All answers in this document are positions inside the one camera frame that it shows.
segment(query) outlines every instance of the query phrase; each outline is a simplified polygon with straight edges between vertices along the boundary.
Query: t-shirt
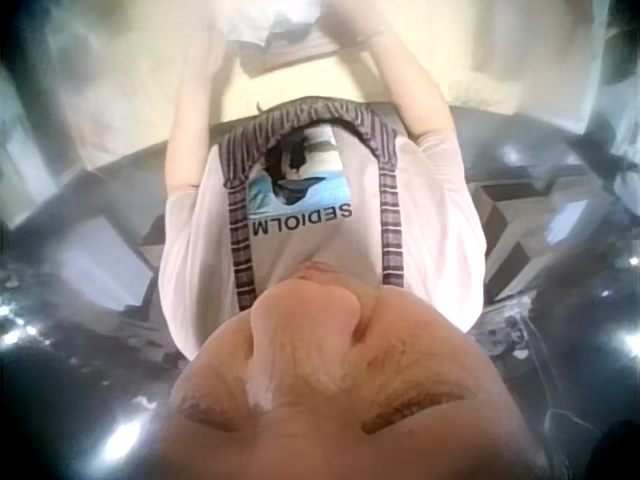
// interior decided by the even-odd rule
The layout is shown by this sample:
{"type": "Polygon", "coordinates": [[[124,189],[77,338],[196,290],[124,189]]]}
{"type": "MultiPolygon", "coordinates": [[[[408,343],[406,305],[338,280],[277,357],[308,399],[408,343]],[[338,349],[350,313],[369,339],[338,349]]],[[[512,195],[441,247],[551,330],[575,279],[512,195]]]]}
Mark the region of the t-shirt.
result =
{"type": "MultiPolygon", "coordinates": [[[[358,138],[332,128],[349,196],[312,211],[250,220],[258,295],[309,260],[372,287],[382,284],[378,164],[358,138]]],[[[417,144],[398,136],[396,151],[405,289],[466,332],[483,307],[486,241],[459,144],[454,134],[428,134],[417,144]]],[[[201,186],[169,196],[165,221],[160,298],[176,345],[193,359],[217,327],[240,313],[217,147],[201,186]]]]}

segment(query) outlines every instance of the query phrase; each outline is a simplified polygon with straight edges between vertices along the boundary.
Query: person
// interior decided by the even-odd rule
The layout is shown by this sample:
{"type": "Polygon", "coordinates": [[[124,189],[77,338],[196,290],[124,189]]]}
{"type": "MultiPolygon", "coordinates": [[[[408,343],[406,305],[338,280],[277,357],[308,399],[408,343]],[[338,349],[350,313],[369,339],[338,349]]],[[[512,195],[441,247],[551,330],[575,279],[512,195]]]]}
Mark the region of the person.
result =
{"type": "Polygon", "coordinates": [[[375,2],[325,8],[373,58],[409,138],[366,106],[312,98],[263,112],[209,152],[224,42],[213,30],[195,48],[167,153],[160,274],[171,333],[192,362],[171,394],[161,471],[539,478],[543,450],[465,334],[482,308],[485,240],[447,102],[375,2]],[[274,188],[286,179],[287,142],[304,171],[313,149],[301,139],[327,125],[314,135],[327,165],[339,156],[348,201],[312,216],[296,199],[280,217],[252,218],[252,178],[281,168],[274,188]]]}

